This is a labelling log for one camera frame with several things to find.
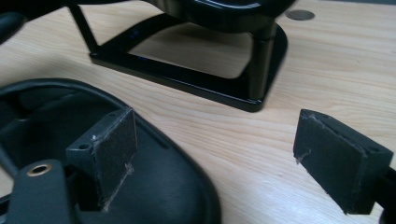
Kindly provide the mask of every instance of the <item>black stand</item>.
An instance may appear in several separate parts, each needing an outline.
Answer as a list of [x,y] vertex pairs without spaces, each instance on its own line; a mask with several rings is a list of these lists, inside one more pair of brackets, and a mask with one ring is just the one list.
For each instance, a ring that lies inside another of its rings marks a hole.
[[239,77],[215,77],[127,53],[151,35],[184,21],[161,14],[141,21],[98,46],[80,7],[72,6],[70,11],[91,52],[93,63],[248,112],[262,109],[265,95],[288,45],[283,30],[273,23],[270,27],[252,34],[251,59]]

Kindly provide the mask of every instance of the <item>black curved frame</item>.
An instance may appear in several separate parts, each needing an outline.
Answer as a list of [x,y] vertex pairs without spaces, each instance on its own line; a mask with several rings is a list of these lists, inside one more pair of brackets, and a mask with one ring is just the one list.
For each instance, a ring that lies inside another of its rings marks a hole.
[[288,46],[285,33],[273,22],[269,27],[251,33],[250,62],[239,77],[216,77],[128,53],[151,35],[184,21],[161,14],[139,22],[99,46],[81,8],[69,8],[93,63],[248,112],[262,109]]

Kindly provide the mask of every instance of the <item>desk surface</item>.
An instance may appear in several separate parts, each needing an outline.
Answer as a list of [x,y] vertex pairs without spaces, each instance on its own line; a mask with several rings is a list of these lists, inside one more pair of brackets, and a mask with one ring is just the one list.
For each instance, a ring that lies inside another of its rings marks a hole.
[[[379,205],[370,216],[344,216],[296,164],[292,147],[300,109],[307,108],[396,150],[396,6],[302,0],[293,8],[310,10],[316,17],[278,19],[290,47],[258,113],[91,64],[66,8],[31,21],[1,46],[0,85],[67,77],[121,98],[207,171],[219,192],[223,223],[376,223]],[[100,43],[159,13],[142,2],[84,10]],[[194,26],[176,29],[152,37],[135,51],[163,54],[214,74],[237,74],[248,60],[247,35],[210,42],[207,37],[217,34]],[[9,193],[11,180],[1,173],[0,181],[0,195]]]

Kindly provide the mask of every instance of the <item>wood grain surface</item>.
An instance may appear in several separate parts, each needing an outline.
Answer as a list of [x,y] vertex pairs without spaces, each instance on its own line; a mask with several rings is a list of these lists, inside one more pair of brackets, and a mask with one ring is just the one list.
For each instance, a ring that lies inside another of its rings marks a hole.
[[[292,8],[316,17],[278,19],[289,50],[258,113],[93,65],[67,8],[29,22],[0,47],[0,86],[67,77],[119,97],[207,171],[219,192],[223,223],[377,223],[379,205],[370,216],[345,216],[296,164],[292,147],[300,109],[307,108],[396,150],[396,6],[302,0]],[[138,1],[83,9],[100,43],[160,13]],[[236,76],[248,60],[247,35],[193,25],[173,29],[134,53],[224,77]],[[0,181],[0,195],[10,193],[11,179],[0,173]]]

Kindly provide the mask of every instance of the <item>wooden desk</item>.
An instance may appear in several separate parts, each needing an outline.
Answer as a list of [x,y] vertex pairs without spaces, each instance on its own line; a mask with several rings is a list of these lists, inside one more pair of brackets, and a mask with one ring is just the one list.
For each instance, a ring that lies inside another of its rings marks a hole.
[[[258,113],[91,64],[66,8],[31,21],[1,46],[0,85],[67,77],[121,98],[208,172],[219,192],[223,223],[377,223],[378,205],[370,216],[344,216],[296,164],[292,147],[300,109],[308,108],[396,150],[396,7],[303,0],[293,8],[310,10],[316,17],[279,18],[290,47],[267,104]],[[159,13],[141,2],[84,9],[101,43]],[[137,51],[162,52],[186,66],[215,73],[226,68],[237,72],[248,59],[245,35],[205,42],[202,30],[183,29],[176,37],[154,36]],[[175,45],[185,52],[175,54]],[[194,54],[186,60],[189,51]],[[11,181],[0,176],[4,195],[10,192]]]

